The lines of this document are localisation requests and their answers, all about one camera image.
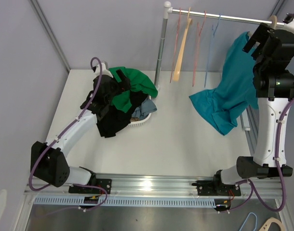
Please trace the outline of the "beige wooden hanger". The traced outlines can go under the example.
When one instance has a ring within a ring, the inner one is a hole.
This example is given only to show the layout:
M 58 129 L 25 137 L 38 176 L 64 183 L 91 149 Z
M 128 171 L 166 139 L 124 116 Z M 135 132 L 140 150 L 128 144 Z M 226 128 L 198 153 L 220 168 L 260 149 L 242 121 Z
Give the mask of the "beige wooden hanger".
M 278 19 L 276 15 L 271 15 L 267 21 L 264 22 L 267 24 L 271 29 L 277 28 Z
M 186 45 L 186 40 L 187 40 L 187 33 L 188 33 L 188 30 L 189 30 L 189 27 L 192 24 L 192 19 L 189 17 L 190 11 L 191 11 L 191 8 L 189 7 L 189 10 L 188 10 L 188 13 L 187 13 L 187 25 L 186 25 L 186 28 L 184 30 L 184 34 L 183 34 L 183 38 L 182 38 L 182 42 L 181 42 L 177 62 L 176 62 L 176 65 L 175 65 L 175 70 L 174 70 L 173 81 L 175 81 L 175 82 L 178 82 L 179 79 L 180 79 L 182 61 L 183 61 L 184 50 L 185 50 L 185 45 Z

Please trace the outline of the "grey blue t shirt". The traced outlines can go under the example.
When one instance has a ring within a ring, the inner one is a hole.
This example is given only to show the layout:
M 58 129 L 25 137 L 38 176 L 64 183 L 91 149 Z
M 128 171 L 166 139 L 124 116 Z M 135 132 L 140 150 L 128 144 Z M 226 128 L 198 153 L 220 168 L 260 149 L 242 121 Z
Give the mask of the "grey blue t shirt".
M 153 112 L 157 111 L 157 107 L 150 98 L 146 98 L 140 106 L 132 113 L 132 118 L 143 120 Z

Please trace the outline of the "beige t shirt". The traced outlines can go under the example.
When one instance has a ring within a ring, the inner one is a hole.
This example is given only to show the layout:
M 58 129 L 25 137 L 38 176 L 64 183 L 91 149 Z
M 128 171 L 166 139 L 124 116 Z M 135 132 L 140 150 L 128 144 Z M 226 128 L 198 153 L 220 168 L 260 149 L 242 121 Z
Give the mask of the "beige t shirt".
M 131 122 L 137 122 L 137 121 L 140 121 L 140 118 L 138 118 L 138 117 L 132 117 L 132 118 L 130 119 L 130 121 L 131 121 Z

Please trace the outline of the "black t shirt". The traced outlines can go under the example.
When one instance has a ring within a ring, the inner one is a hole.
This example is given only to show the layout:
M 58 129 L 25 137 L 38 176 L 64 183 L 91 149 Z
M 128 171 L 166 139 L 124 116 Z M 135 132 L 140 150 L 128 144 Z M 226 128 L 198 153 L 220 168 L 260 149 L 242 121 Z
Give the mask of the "black t shirt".
M 117 132 L 130 124 L 133 112 L 147 97 L 148 95 L 142 91 L 130 91 L 130 103 L 132 105 L 126 113 L 118 110 L 115 106 L 110 106 L 108 113 L 97 123 L 100 136 L 104 138 L 116 136 Z

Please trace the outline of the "light blue wire hanger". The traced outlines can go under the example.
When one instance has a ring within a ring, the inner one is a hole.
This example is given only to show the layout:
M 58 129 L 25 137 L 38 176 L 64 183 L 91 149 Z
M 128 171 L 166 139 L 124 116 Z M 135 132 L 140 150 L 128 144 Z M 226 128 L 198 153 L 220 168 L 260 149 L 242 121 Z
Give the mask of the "light blue wire hanger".
M 214 25 L 212 24 L 211 28 L 211 36 L 210 36 L 210 44 L 209 44 L 209 49 L 208 49 L 208 57 L 207 57 L 207 62 L 206 62 L 206 71 L 205 71 L 205 78 L 204 78 L 204 87 L 207 85 L 207 79 L 208 79 L 208 72 L 209 72 L 209 67 L 210 67 L 210 62 L 211 62 L 211 56 L 212 56 L 212 50 L 213 50 L 213 43 L 214 43 L 214 38 L 221 20 L 221 14 L 219 14 L 217 24 Z

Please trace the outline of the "teal t shirt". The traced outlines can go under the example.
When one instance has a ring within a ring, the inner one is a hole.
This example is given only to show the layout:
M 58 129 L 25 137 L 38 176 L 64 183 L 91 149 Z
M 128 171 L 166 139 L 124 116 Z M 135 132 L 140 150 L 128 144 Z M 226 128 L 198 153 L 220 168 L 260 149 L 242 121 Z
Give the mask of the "teal t shirt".
M 248 32 L 244 32 L 234 40 L 216 88 L 189 96 L 198 114 L 223 136 L 238 126 L 237 118 L 248 106 L 258 109 L 253 85 L 255 60 L 243 51 L 249 38 Z

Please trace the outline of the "green t shirt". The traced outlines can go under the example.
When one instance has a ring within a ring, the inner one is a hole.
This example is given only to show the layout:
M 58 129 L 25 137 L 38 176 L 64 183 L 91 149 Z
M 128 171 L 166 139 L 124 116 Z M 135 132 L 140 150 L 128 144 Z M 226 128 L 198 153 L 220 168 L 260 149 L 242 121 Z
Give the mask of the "green t shirt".
M 126 90 L 113 98 L 111 105 L 115 106 L 116 109 L 127 113 L 134 105 L 134 99 L 132 100 L 132 98 L 135 98 L 135 96 L 133 96 L 134 92 L 141 91 L 153 98 L 158 96 L 158 90 L 151 79 L 140 70 L 126 68 L 124 66 L 109 68 L 109 71 L 118 83 L 121 83 L 121 78 L 117 74 L 118 70 L 120 70 L 125 77 L 129 79 L 131 87 L 129 90 Z

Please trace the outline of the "pink wire hanger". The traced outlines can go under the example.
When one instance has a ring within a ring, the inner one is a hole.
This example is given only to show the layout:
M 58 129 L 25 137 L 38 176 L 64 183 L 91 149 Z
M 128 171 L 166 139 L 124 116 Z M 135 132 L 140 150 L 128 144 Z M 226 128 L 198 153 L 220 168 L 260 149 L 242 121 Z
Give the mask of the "pink wire hanger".
M 177 23 L 177 28 L 176 28 L 176 37 L 175 37 L 175 44 L 174 44 L 174 55 L 173 55 L 172 69 L 171 69 L 171 75 L 170 75 L 170 83 L 172 82 L 173 75 L 174 75 L 175 60 L 176 60 L 176 49 L 177 49 L 177 44 L 178 44 L 180 21 L 181 21 L 181 8 L 179 8 L 178 23 Z
M 192 87 L 194 87 L 196 83 L 196 71 L 197 71 L 199 52 L 200 52 L 200 39 L 201 39 L 201 33 L 204 28 L 205 21 L 206 21 L 206 11 L 204 11 L 204 20 L 202 22 L 202 25 L 200 25 L 199 22 L 197 22 L 197 27 L 196 27 L 196 43 L 195 43 L 196 47 L 195 47 L 194 64 L 193 64 Z

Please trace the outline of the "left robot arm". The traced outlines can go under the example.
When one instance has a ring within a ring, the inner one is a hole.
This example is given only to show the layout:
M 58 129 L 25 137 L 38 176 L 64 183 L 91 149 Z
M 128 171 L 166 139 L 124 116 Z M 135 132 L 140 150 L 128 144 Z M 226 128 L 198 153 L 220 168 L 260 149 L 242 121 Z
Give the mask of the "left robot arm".
M 108 118 L 113 111 L 113 98 L 130 90 L 131 84 L 121 69 L 117 69 L 114 75 L 101 66 L 93 70 L 96 74 L 94 88 L 81 105 L 78 116 L 54 138 L 44 143 L 37 141 L 31 147 L 28 185 L 35 192 L 44 187 L 35 188 L 33 177 L 43 180 L 47 186 L 72 184 L 86 193 L 96 189 L 94 172 L 69 166 L 66 157 L 88 130 Z

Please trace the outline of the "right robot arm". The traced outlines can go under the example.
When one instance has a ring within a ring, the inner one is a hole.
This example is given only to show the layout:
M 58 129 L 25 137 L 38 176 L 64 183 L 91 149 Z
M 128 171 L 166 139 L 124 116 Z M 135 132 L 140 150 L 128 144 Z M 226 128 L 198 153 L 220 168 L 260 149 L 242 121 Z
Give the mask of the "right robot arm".
M 285 158 L 285 131 L 294 102 L 294 75 L 287 70 L 293 57 L 294 22 L 280 29 L 261 23 L 252 34 L 235 39 L 220 84 L 190 96 L 199 115 L 222 135 L 237 126 L 237 117 L 248 106 L 259 111 L 253 156 L 239 156 L 234 166 L 218 170 L 211 181 L 196 181 L 198 195 L 227 196 L 233 191 L 239 196 L 240 182 L 292 175 Z

